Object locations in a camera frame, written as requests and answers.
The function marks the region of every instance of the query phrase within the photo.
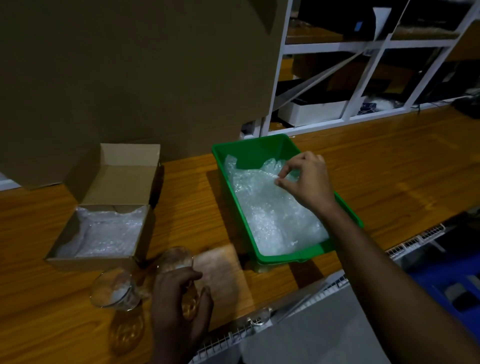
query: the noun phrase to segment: wooden tabletop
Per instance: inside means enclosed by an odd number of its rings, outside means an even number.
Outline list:
[[[333,185],[384,249],[480,204],[480,122],[450,107],[298,135],[322,154]],[[211,328],[341,268],[335,253],[313,265],[242,270],[238,237],[212,155],[165,163],[149,257],[188,247],[212,287]],[[145,363],[150,302],[132,315],[96,309],[99,272],[56,271],[42,260],[75,207],[63,185],[0,193],[0,362]],[[116,340],[137,331],[128,353]]]

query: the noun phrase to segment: clear glass mug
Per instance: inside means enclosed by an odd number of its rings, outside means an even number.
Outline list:
[[[175,269],[192,267],[193,256],[187,248],[176,246],[166,250],[156,261],[157,274],[170,272]],[[183,317],[193,320],[197,314],[199,295],[193,281],[188,282],[186,292],[182,296],[181,307]]]
[[[99,308],[130,311],[138,306],[141,299],[132,274],[121,267],[110,268],[100,274],[90,291],[90,302]]]

